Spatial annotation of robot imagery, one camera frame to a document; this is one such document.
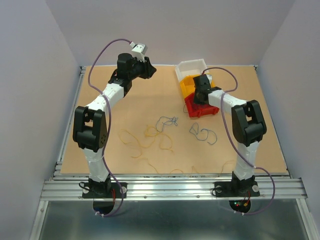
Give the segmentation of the yellow plastic bin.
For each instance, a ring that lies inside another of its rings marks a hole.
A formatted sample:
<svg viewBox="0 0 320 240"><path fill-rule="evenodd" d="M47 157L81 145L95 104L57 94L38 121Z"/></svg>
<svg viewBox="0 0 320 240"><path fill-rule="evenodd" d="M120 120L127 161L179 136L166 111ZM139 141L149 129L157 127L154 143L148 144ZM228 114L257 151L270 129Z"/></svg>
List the yellow plastic bin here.
<svg viewBox="0 0 320 240"><path fill-rule="evenodd" d="M183 99L195 92L194 78L198 76L200 76L200 74L187 75L185 77L178 78Z"/></svg>

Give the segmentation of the white plastic bin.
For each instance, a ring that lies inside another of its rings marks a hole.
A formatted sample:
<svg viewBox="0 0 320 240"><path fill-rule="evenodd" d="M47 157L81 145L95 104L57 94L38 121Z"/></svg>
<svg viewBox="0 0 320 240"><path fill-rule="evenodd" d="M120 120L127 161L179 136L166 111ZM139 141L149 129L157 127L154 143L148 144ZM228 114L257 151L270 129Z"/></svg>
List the white plastic bin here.
<svg viewBox="0 0 320 240"><path fill-rule="evenodd" d="M186 60L186 61L181 61L178 65L176 65L175 73L176 73L178 82L181 82L187 76L200 75L202 71L206 68L207 68L207 65L203 58Z"/></svg>

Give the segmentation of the red plastic bin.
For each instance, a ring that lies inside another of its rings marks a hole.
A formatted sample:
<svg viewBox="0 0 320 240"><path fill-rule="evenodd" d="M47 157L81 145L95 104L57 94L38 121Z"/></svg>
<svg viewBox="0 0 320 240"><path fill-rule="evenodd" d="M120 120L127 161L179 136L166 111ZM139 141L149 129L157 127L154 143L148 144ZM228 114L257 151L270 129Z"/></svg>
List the red plastic bin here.
<svg viewBox="0 0 320 240"><path fill-rule="evenodd" d="M188 95L185 99L185 105L187 108L187 113L190 118L200 118L205 115L215 115L220 109L209 104L196 104L194 103L194 93Z"/></svg>

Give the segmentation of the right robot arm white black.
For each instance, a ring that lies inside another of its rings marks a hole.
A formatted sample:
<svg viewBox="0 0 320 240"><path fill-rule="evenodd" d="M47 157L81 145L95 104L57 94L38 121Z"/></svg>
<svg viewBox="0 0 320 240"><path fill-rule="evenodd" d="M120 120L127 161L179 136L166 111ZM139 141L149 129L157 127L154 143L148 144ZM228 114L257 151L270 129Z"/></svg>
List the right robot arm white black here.
<svg viewBox="0 0 320 240"><path fill-rule="evenodd" d="M237 145L231 144L237 153L231 180L214 182L214 195L218 198L244 197L246 194L258 197L260 193L255 181L256 153L267 132L259 102L242 100L219 87L212 87L207 74L195 76L193 81L194 103L219 108L224 125L227 124L225 114L230 114L232 134L237 142Z"/></svg>

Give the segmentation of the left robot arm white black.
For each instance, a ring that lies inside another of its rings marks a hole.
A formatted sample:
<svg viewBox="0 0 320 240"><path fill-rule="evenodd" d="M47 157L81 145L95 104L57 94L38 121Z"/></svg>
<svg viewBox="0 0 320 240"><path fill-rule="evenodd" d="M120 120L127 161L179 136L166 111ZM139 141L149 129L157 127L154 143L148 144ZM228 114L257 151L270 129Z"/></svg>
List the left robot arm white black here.
<svg viewBox="0 0 320 240"><path fill-rule="evenodd" d="M72 138L83 150L89 167L88 181L79 184L84 199L112 196L111 174L104 160L111 108L127 95L134 79L149 79L156 71L147 56L139 60L129 53L121 53L105 89L91 103L75 109Z"/></svg>

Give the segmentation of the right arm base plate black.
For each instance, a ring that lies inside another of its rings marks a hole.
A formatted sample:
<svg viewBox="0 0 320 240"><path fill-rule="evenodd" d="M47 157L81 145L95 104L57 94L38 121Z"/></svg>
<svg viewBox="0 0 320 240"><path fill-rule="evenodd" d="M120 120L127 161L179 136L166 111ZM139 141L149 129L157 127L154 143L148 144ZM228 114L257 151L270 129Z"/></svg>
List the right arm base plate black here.
<svg viewBox="0 0 320 240"><path fill-rule="evenodd" d="M261 195L256 182L243 186L233 184L231 181L216 181L214 191L218 198L259 197Z"/></svg>

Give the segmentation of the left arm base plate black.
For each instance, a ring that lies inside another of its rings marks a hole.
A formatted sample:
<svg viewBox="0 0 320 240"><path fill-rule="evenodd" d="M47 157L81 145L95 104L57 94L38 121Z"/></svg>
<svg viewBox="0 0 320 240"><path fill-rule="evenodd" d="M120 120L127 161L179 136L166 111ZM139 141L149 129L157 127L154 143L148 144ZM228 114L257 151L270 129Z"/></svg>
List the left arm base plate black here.
<svg viewBox="0 0 320 240"><path fill-rule="evenodd" d="M81 181L78 186L82 189L81 197L83 199L121 199L122 192L116 182L111 182L111 187L108 193L98 193L91 189L88 182Z"/></svg>

